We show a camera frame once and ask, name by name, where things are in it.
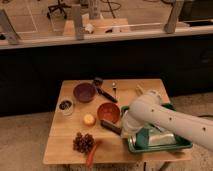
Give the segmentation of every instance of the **red bowl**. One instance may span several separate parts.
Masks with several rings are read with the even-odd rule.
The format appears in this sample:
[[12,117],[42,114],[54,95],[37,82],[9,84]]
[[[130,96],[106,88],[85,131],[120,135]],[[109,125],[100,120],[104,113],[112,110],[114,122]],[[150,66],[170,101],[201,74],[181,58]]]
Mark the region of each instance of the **red bowl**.
[[116,123],[120,118],[120,109],[114,103],[103,103],[97,111],[100,120],[105,119],[112,123]]
[[82,103],[92,101],[95,96],[95,93],[96,89],[94,85],[90,83],[78,84],[73,90],[75,98]]

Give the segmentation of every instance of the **red grapes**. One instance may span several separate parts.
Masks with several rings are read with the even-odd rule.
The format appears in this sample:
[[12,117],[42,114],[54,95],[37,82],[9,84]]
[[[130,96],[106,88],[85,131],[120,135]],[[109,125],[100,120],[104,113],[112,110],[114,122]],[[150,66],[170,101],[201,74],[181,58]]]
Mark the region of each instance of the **red grapes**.
[[78,132],[76,138],[73,140],[73,150],[81,153],[89,153],[94,145],[94,138],[90,134],[84,136]]

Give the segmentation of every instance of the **black cabinet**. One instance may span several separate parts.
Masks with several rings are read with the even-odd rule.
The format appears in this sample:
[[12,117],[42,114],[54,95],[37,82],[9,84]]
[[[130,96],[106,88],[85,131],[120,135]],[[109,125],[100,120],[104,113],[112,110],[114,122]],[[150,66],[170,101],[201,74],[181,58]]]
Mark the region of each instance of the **black cabinet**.
[[212,91],[212,45],[203,35],[1,50],[0,115],[54,110],[68,79],[161,78],[170,96]]

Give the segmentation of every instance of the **food item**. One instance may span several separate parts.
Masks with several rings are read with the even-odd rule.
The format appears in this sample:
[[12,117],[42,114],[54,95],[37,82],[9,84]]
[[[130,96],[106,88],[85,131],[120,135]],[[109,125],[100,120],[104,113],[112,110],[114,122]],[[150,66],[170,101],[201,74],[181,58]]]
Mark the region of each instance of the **food item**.
[[97,140],[95,142],[95,145],[93,146],[92,150],[89,152],[88,156],[87,156],[87,160],[86,160],[86,166],[91,168],[92,164],[93,164],[93,158],[95,155],[95,152],[97,150],[97,148],[101,145],[102,141],[101,140]]
[[95,117],[91,114],[86,114],[84,115],[84,124],[88,126],[95,125]]
[[84,136],[78,132],[76,138],[73,140],[73,150],[81,153],[89,153],[94,146],[94,138],[90,134]]

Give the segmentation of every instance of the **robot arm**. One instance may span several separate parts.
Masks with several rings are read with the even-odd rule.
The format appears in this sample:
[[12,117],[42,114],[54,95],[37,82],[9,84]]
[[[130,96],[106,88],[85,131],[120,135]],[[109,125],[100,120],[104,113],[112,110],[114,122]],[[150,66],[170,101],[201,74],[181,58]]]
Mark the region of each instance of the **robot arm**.
[[143,127],[144,121],[213,151],[213,122],[162,107],[156,91],[148,91],[130,104],[122,118],[123,131],[133,135]]

